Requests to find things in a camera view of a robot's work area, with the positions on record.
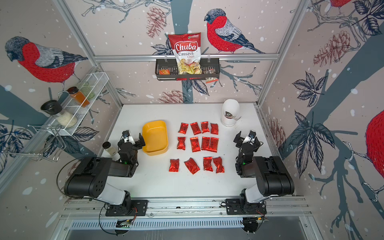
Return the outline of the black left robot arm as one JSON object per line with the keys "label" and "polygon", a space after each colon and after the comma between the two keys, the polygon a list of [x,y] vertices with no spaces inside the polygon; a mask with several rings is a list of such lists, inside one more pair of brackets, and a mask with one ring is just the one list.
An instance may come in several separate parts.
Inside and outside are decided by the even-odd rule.
{"label": "black left robot arm", "polygon": [[130,131],[122,132],[118,142],[118,161],[112,158],[84,157],[66,180],[64,193],[69,197],[90,198],[127,209],[132,208],[131,195],[107,183],[108,177],[131,178],[135,174],[138,150],[146,146],[141,134],[134,140]]}

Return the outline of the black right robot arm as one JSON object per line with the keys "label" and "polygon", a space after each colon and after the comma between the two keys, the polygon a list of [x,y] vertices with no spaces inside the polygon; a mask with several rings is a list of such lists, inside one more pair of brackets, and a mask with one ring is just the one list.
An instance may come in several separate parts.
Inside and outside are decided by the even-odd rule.
{"label": "black right robot arm", "polygon": [[254,154],[263,145],[256,132],[249,131],[243,138],[239,132],[234,143],[239,149],[235,168],[241,178],[256,180],[256,184],[243,189],[240,194],[242,207],[262,204],[273,197],[292,195],[295,191],[294,181],[279,156],[260,157]]}

